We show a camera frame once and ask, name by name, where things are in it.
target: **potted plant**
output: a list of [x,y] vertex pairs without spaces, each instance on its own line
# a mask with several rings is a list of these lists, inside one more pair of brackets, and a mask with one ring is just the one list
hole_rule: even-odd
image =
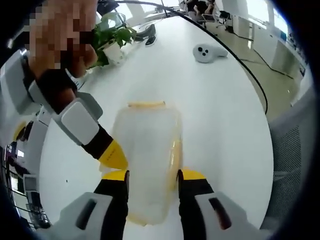
[[119,65],[124,56],[120,48],[135,39],[137,32],[125,23],[126,17],[117,12],[109,12],[94,28],[93,48],[97,62],[91,66],[105,66],[110,62]]

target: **floor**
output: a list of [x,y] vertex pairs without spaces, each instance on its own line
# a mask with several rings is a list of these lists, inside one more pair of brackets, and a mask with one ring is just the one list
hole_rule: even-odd
[[[251,48],[253,42],[240,38],[233,33],[225,31],[223,27],[216,28],[216,23],[207,24],[207,29],[222,40],[251,70],[257,80],[260,82],[268,100],[267,119],[272,121],[291,105],[291,101],[297,93],[295,80],[279,72],[271,70],[264,60]],[[265,109],[266,102],[262,91],[260,90],[253,77],[247,72],[260,101]]]

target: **chair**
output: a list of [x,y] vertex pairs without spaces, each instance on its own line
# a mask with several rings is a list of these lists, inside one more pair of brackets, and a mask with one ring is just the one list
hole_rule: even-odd
[[216,28],[221,27],[221,26],[224,26],[225,29],[227,29],[226,26],[225,26],[225,23],[226,23],[227,20],[231,19],[230,13],[229,13],[229,12],[226,12],[226,11],[220,11],[220,16],[219,16],[219,18],[222,19],[222,23],[219,24],[218,26],[216,26]]
[[311,87],[289,111],[269,124],[273,146],[273,185],[261,229],[275,231],[307,174],[317,134],[316,94]]

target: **black cable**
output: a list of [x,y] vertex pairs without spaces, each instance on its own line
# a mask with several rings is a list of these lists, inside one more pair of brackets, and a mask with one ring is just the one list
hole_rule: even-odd
[[145,4],[145,5],[152,5],[155,7],[160,7],[163,8],[164,10],[167,10],[171,13],[174,13],[175,15],[183,18],[184,20],[188,21],[189,23],[192,23],[193,25],[197,26],[198,28],[200,28],[202,31],[206,32],[207,34],[209,34],[212,38],[214,38],[218,43],[220,43],[248,72],[249,74],[253,77],[254,81],[256,82],[256,84],[258,84],[259,88],[261,89],[261,92],[263,94],[264,100],[265,100],[265,111],[264,113],[267,114],[268,112],[268,99],[266,96],[266,93],[264,91],[264,89],[262,88],[260,82],[258,81],[258,79],[256,78],[256,76],[252,73],[252,71],[238,58],[238,56],[227,46],[225,45],[218,37],[216,37],[214,34],[212,34],[211,32],[209,32],[207,29],[205,29],[204,27],[202,27],[200,24],[198,24],[197,22],[191,20],[190,18],[184,16],[183,14],[172,10],[171,8],[167,7],[167,6],[162,6],[160,4],[156,4],[156,3],[152,3],[152,2],[146,2],[146,1],[133,1],[133,0],[123,0],[123,1],[115,1],[117,4]]

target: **white table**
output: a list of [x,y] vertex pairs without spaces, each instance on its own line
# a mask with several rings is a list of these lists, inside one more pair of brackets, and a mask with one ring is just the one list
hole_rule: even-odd
[[[214,191],[242,206],[260,227],[273,183],[273,149],[263,107],[240,64],[231,55],[212,64],[195,61],[199,43],[219,44],[179,17],[155,25],[157,41],[134,46],[124,65],[101,70],[82,91],[103,109],[109,132],[119,109],[132,101],[165,101],[181,112],[183,165],[206,175]],[[60,210],[101,179],[99,162],[51,121],[41,156],[40,196],[54,223]],[[127,222],[124,239],[182,239],[178,201],[161,225]]]

